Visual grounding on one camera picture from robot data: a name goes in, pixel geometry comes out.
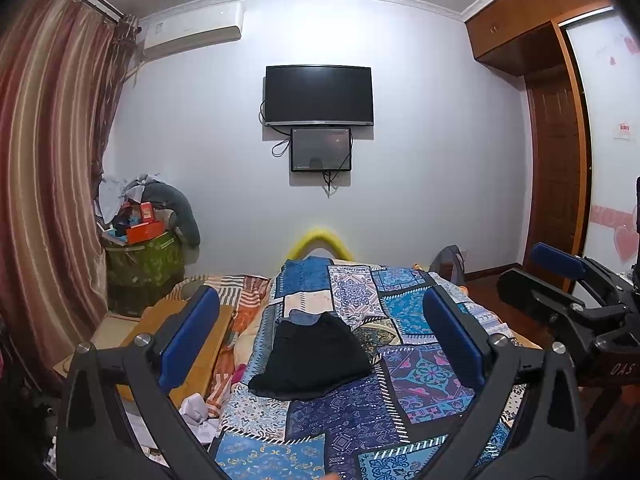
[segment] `bolt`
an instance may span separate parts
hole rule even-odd
[[[551,349],[556,353],[556,354],[564,354],[566,352],[566,346],[564,346],[561,342],[559,341],[554,341],[553,344],[551,345]]]
[[[603,352],[607,349],[607,342],[604,339],[596,338],[596,346]]]
[[[509,344],[509,338],[504,334],[491,334],[489,341],[494,346],[507,346]]]
[[[86,354],[89,350],[91,350],[91,343],[88,343],[87,341],[82,341],[81,343],[78,343],[78,346],[76,346],[76,352],[79,354]]]
[[[135,336],[135,338],[133,338],[133,342],[137,346],[146,346],[151,342],[151,334],[138,334],[137,336]]]

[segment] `small screen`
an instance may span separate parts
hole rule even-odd
[[[371,69],[363,66],[268,66],[266,124],[373,124]]]
[[[291,171],[351,171],[348,128],[294,128]]]

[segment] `small sign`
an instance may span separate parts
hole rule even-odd
[[[621,140],[631,140],[631,126],[620,123],[613,129],[613,138]]]

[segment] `orange box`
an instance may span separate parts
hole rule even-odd
[[[127,242],[129,244],[145,242],[160,236],[162,233],[164,233],[164,224],[162,222],[145,222],[127,229]]]
[[[156,220],[154,207],[151,202],[143,202],[140,204],[140,217],[143,222],[153,222]]]

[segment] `black cable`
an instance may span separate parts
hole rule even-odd
[[[326,184],[327,196],[329,196],[330,193],[331,193],[331,184],[334,182],[335,178],[338,176],[338,173],[340,173],[340,170],[344,166],[344,163],[351,156],[351,153],[353,153],[353,135],[351,135],[351,131],[349,131],[349,153],[347,153],[347,155],[344,157],[344,160],[342,161],[340,166],[338,166],[337,170],[335,170],[335,171],[323,171],[322,172],[322,179],[324,180],[324,183]]]
[[[276,145],[271,149],[271,155],[273,155],[273,156],[283,156],[283,155],[287,152],[287,148],[289,147],[289,141],[291,140],[289,137],[287,137],[286,139],[281,140],[279,143],[277,143],[277,144],[276,144]],[[276,150],[276,148],[277,148],[278,146],[282,146],[282,145],[283,145],[283,144],[285,144],[285,143],[286,143],[287,145],[282,149],[282,151],[281,151],[281,152],[279,152],[279,153],[276,153],[276,151],[275,151],[275,150]]]
[[[262,118],[262,125],[263,125],[263,126],[266,126],[266,124],[264,124],[264,123],[265,123],[265,122],[266,122],[266,120],[267,120],[267,119],[264,117],[264,112],[262,111],[262,108],[264,107],[265,102],[266,102],[266,101],[262,101],[262,102],[260,103],[260,117]],[[274,127],[274,126],[269,126],[269,127],[270,127],[272,130],[276,130],[279,134],[286,135],[287,137],[290,137],[290,136],[291,136],[291,134],[288,134],[287,132],[283,132],[282,130],[277,129],[277,128],[276,128],[276,127]]]

